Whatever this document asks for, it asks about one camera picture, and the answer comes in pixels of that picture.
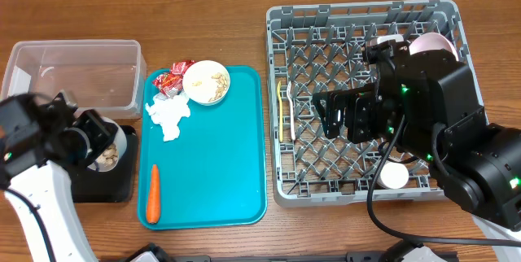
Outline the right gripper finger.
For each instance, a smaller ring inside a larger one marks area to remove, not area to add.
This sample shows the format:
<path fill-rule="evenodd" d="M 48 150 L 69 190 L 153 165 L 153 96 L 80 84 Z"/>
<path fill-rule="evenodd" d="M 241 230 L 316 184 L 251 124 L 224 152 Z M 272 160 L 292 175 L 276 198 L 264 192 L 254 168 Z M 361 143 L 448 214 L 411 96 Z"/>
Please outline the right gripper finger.
<path fill-rule="evenodd" d="M 318 111 L 343 110 L 346 107 L 346 93 L 342 90 L 315 93 L 312 103 Z"/>
<path fill-rule="evenodd" d="M 327 138 L 333 139 L 341 135 L 345 130 L 344 111 L 333 111 L 325 118 L 324 134 Z"/>

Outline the grey bowl with rice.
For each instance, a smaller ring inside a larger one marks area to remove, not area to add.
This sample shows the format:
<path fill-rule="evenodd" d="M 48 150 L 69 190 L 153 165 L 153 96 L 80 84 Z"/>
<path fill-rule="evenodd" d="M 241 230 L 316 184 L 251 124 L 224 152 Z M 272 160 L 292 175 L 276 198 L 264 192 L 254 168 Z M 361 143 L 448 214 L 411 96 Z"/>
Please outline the grey bowl with rice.
<path fill-rule="evenodd" d="M 91 164 L 88 169 L 96 172 L 109 172 L 113 170 L 123 157 L 127 140 L 123 129 L 114 121 L 105 116 L 102 117 L 105 122 L 115 124 L 117 133 L 114 142 Z"/>

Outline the white plastic fork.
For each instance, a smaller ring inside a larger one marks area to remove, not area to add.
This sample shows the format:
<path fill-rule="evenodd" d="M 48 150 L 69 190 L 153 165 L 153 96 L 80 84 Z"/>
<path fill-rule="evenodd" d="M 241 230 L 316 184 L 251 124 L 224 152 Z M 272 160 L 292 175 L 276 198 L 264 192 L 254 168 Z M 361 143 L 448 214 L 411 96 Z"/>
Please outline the white plastic fork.
<path fill-rule="evenodd" d="M 293 97 L 291 94 L 291 87 L 292 87 L 292 82 L 288 81 L 286 94 L 287 94 L 287 100 L 289 102 L 289 111 L 290 111 L 291 140 L 294 142 L 296 140 L 296 131 L 295 131 L 295 122 L 294 122 L 294 102 L 293 102 Z"/>

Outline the yellow plastic spoon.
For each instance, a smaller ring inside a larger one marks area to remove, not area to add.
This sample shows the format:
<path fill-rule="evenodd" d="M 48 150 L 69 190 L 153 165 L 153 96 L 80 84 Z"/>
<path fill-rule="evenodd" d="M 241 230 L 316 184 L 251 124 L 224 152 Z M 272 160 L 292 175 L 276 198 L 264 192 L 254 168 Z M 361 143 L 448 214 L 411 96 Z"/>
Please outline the yellow plastic spoon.
<path fill-rule="evenodd" d="M 282 105 L 282 82 L 277 84 L 276 95 L 278 100 L 278 140 L 283 142 L 283 105 Z"/>

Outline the white cup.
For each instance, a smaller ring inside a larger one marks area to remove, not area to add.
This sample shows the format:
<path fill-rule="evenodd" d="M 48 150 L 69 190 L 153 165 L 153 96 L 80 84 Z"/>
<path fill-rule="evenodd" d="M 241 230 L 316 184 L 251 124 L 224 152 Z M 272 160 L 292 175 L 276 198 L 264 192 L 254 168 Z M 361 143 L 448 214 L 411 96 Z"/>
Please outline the white cup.
<path fill-rule="evenodd" d="M 385 189 L 396 190 L 405 187 L 409 181 L 409 171 L 404 164 L 387 161 L 377 179 L 377 184 Z"/>

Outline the pink round plate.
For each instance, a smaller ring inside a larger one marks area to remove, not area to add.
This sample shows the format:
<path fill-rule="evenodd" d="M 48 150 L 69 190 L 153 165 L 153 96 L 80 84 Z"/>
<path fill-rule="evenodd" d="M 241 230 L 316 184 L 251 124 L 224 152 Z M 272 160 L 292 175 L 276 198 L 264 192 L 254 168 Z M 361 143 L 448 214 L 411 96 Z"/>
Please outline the pink round plate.
<path fill-rule="evenodd" d="M 458 51 L 451 41 L 439 33 L 425 33 L 413 40 L 409 45 L 411 55 L 428 50 L 447 50 L 456 60 L 459 60 Z"/>

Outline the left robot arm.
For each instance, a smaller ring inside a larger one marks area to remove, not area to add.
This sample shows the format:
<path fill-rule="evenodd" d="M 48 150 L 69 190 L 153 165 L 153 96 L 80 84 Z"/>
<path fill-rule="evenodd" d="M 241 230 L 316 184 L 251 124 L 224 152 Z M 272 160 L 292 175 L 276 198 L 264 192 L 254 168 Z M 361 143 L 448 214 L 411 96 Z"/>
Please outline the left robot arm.
<path fill-rule="evenodd" d="M 1 189 L 15 210 L 35 261 L 95 261 L 72 198 L 72 169 L 87 168 L 122 138 L 96 110 L 76 116 L 64 92 L 1 103 Z"/>

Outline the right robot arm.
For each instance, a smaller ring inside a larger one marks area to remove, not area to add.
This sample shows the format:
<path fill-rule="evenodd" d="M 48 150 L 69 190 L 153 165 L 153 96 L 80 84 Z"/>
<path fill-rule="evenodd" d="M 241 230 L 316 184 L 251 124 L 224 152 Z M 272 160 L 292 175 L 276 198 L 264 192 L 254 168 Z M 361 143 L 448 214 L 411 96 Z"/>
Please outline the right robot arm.
<path fill-rule="evenodd" d="M 469 212 L 500 261 L 520 258 L 520 132 L 488 122 L 470 67 L 447 50 L 366 50 L 376 82 L 316 93 L 327 138 L 384 141 L 381 154 L 428 163 L 447 198 Z"/>

